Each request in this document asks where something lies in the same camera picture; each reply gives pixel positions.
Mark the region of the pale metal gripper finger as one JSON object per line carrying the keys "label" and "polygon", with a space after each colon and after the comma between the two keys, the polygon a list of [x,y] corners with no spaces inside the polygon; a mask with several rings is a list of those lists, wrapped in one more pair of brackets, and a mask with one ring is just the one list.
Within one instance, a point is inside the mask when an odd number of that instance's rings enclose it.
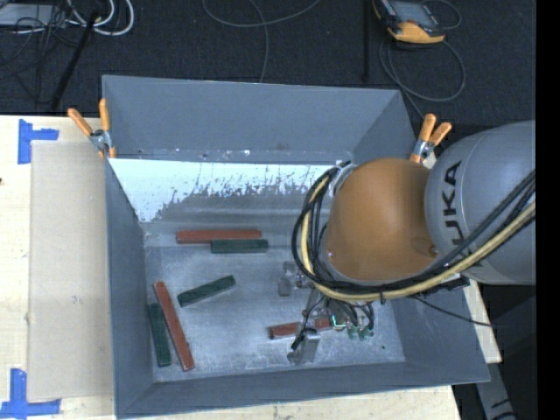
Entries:
{"label": "pale metal gripper finger", "polygon": [[280,297],[288,297],[296,288],[302,285],[302,277],[299,267],[294,262],[283,262],[282,272],[277,285]]}
{"label": "pale metal gripper finger", "polygon": [[320,334],[314,328],[304,328],[296,335],[287,358],[291,365],[297,366],[313,362],[320,341]]}

